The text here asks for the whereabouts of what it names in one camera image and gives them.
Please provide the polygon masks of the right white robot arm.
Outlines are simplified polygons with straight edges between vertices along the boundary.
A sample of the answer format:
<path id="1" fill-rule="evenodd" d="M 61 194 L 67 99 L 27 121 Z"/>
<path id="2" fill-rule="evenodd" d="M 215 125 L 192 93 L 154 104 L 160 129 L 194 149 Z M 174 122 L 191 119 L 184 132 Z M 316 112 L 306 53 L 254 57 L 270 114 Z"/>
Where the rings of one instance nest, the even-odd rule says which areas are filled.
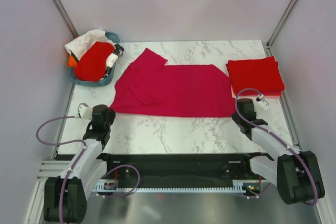
<path id="1" fill-rule="evenodd" d="M 241 133 L 266 151 L 247 154 L 240 166 L 241 174 L 248 179 L 256 175 L 267 179 L 288 205 L 316 205 L 325 196 L 316 155 L 289 145 L 275 134 L 265 120 L 257 118 L 252 99 L 236 98 L 235 109 L 232 119 Z"/>

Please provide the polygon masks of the magenta t shirt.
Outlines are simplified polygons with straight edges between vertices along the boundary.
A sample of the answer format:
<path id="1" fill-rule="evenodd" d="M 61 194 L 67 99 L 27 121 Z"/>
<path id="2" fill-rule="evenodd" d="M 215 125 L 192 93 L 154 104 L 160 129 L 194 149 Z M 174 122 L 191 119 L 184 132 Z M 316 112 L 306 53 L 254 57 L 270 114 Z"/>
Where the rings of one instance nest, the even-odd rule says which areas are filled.
<path id="1" fill-rule="evenodd" d="M 118 113 L 226 118 L 235 111 L 230 80 L 215 65 L 167 65 L 145 49 L 115 84 Z"/>

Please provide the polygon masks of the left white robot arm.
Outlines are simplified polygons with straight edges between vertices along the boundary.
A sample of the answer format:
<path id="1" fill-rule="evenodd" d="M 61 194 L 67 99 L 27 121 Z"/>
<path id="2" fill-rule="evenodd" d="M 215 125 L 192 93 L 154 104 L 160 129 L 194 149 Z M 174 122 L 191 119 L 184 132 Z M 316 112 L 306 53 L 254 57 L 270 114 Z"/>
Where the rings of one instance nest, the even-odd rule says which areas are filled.
<path id="1" fill-rule="evenodd" d="M 56 177 L 48 177 L 44 185 L 44 220 L 58 223 L 82 223 L 87 201 L 100 178 L 111 178 L 115 165 L 100 155 L 110 139 L 115 112 L 107 105 L 93 108 L 82 103 L 78 116 L 89 120 L 80 139 L 83 144 L 68 167 Z"/>

